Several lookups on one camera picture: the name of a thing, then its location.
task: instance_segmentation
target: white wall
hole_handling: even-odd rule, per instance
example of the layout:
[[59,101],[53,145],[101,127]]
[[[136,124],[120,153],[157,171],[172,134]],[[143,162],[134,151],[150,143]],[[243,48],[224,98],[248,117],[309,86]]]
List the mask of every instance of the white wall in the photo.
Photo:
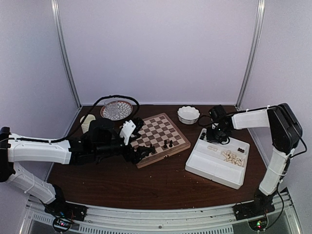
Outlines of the white wall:
[[257,1],[62,0],[82,104],[123,94],[141,103],[236,102]]
[[[312,230],[311,25],[312,1],[266,1],[261,41],[242,104],[246,109],[287,102],[302,125],[303,139],[310,150],[292,160],[284,183],[290,190],[305,234]],[[269,130],[258,129],[255,134],[269,161],[272,154]]]
[[[62,64],[49,0],[0,0],[0,127],[62,137],[77,109]],[[23,163],[44,178],[50,163]],[[0,233],[18,231],[27,196],[0,184]]]

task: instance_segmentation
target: wooden table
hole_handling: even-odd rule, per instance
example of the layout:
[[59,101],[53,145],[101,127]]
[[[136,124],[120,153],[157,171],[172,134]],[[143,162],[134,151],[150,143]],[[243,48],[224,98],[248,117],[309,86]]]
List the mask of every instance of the wooden table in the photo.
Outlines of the wooden table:
[[[83,107],[73,127],[89,107]],[[49,182],[59,185],[71,202],[125,209],[199,208],[252,200],[266,168],[248,130],[234,131],[233,137],[250,144],[244,185],[235,190],[185,171],[185,163],[202,127],[178,121],[179,106],[143,105],[138,117],[146,118],[165,112],[191,142],[191,147],[177,155],[138,169],[122,156],[104,159],[99,165],[55,164]],[[196,106],[208,113],[211,106]],[[225,107],[228,112],[233,106]],[[93,114],[100,117],[101,107]]]

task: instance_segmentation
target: wooden chessboard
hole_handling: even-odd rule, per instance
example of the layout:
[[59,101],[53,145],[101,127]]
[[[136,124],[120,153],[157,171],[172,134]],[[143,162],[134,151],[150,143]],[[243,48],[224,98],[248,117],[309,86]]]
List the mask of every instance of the wooden chessboard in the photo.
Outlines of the wooden chessboard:
[[[136,148],[137,146],[149,147],[152,144],[155,146],[156,153],[142,159],[136,164],[138,168],[190,148],[191,143],[165,113],[145,118],[143,121],[144,125],[139,131],[142,136],[131,145]],[[167,148],[164,148],[164,140],[167,140]],[[169,147],[170,140],[173,142],[172,147]]]

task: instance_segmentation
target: scalloped white bowl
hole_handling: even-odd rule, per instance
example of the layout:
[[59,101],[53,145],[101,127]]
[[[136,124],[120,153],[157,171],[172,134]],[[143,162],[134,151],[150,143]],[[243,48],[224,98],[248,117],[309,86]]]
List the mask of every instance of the scalloped white bowl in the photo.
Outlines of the scalloped white bowl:
[[177,111],[178,118],[181,123],[194,124],[199,118],[199,110],[191,106],[183,106]]

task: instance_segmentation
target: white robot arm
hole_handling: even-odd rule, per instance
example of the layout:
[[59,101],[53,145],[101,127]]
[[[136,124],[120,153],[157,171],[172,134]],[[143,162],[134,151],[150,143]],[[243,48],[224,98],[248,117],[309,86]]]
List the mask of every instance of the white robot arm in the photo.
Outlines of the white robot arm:
[[263,215],[274,210],[271,205],[281,179],[285,176],[294,156],[294,150],[302,139],[302,128],[288,104],[268,106],[255,110],[226,113],[219,105],[212,108],[210,116],[215,128],[208,128],[206,138],[210,142],[227,141],[232,130],[267,127],[271,130],[273,154],[268,170],[254,194],[254,202],[234,207],[237,220]]
[[[135,119],[141,128],[142,120]],[[67,203],[57,185],[42,181],[24,169],[19,161],[44,161],[61,164],[81,165],[99,163],[103,158],[123,155],[127,161],[138,163],[155,150],[154,147],[131,146],[132,134],[139,131],[132,120],[125,122],[117,133],[114,123],[108,119],[94,120],[89,131],[79,139],[55,140],[19,136],[10,133],[10,128],[0,130],[0,182],[6,182],[37,197],[54,216],[82,221],[86,207]]]

